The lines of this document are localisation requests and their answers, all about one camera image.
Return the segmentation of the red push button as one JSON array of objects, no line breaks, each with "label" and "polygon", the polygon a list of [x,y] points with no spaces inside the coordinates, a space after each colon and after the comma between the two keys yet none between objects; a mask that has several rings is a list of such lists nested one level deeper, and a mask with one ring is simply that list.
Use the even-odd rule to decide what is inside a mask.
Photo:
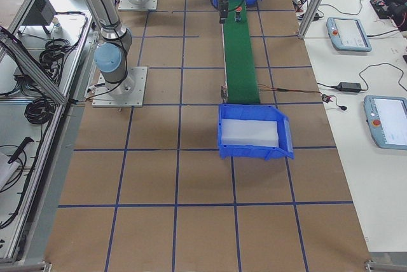
[{"label": "red push button", "polygon": [[242,7],[239,6],[235,9],[235,16],[234,19],[236,22],[240,22],[242,20]]}]

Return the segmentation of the green conveyor belt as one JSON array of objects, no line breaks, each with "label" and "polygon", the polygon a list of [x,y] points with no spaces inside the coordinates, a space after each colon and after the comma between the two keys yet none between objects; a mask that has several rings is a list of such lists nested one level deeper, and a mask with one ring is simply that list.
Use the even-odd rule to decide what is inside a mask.
[{"label": "green conveyor belt", "polygon": [[[235,9],[242,7],[242,20],[234,19]],[[259,88],[252,52],[245,3],[229,0],[230,12],[222,26],[226,71],[227,103],[259,104]]]}]

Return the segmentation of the far teach pendant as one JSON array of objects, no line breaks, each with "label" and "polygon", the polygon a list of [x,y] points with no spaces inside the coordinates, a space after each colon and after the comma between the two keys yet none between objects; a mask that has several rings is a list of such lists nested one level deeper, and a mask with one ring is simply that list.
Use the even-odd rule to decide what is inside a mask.
[{"label": "far teach pendant", "polygon": [[329,17],[326,28],[331,43],[338,51],[370,52],[372,50],[359,19]]}]

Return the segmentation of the teach pendant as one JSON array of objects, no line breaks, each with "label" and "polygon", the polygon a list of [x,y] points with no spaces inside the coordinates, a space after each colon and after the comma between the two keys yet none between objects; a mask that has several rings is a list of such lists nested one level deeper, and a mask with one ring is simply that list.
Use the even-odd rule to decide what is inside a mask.
[{"label": "teach pendant", "polygon": [[370,52],[372,50],[359,19],[329,17],[326,28],[331,43],[338,51]]},{"label": "teach pendant", "polygon": [[376,145],[383,149],[406,150],[406,99],[367,95],[363,106]]}]

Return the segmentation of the right blue plastic bin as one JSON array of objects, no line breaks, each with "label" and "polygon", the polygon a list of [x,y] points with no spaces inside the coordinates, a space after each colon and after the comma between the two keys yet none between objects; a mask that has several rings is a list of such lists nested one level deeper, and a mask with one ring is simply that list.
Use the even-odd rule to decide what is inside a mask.
[{"label": "right blue plastic bin", "polygon": [[272,105],[220,104],[217,145],[222,158],[294,158],[289,118]]}]

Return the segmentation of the right white foam pad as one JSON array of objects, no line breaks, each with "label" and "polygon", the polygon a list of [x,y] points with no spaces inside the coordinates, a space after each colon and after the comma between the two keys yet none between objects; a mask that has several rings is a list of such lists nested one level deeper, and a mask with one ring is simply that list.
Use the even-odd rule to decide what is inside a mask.
[{"label": "right white foam pad", "polygon": [[278,147],[277,122],[222,119],[221,142],[225,145]]}]

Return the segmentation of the black power adapter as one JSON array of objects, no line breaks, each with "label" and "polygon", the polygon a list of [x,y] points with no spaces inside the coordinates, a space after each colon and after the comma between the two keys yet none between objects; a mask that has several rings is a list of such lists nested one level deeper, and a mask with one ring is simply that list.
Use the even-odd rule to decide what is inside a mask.
[{"label": "black power adapter", "polygon": [[337,85],[332,86],[333,89],[340,92],[359,93],[362,91],[360,83],[339,82]]}]

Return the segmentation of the near teach pendant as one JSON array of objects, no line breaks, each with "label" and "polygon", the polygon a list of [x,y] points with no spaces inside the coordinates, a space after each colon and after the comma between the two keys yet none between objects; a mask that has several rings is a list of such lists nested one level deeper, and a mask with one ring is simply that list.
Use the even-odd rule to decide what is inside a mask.
[{"label": "near teach pendant", "polygon": [[367,95],[363,106],[376,145],[383,149],[406,150],[406,99]]}]

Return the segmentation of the left aluminium frame rail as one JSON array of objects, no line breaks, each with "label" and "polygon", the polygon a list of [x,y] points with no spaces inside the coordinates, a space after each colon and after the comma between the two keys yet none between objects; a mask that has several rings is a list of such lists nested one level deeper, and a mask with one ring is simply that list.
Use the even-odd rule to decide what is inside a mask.
[{"label": "left aluminium frame rail", "polygon": [[[45,249],[52,228],[54,200],[62,190],[59,173],[66,171],[68,161],[60,155],[62,148],[63,113],[69,93],[76,86],[75,78],[80,51],[73,52],[67,61],[61,84],[55,85],[34,62],[42,42],[37,37],[17,38],[35,0],[1,0],[1,86],[11,81],[12,61],[34,81],[47,97],[56,103],[54,117],[44,126],[30,124],[24,109],[27,97],[13,97],[1,101],[1,147],[11,154],[26,137],[32,140],[22,153],[27,167],[20,180],[1,194],[1,220],[8,226],[1,228],[1,269],[19,271],[29,267],[43,269]],[[92,16],[84,0],[50,0],[60,13],[62,34],[80,35],[79,46],[84,47]]]}]

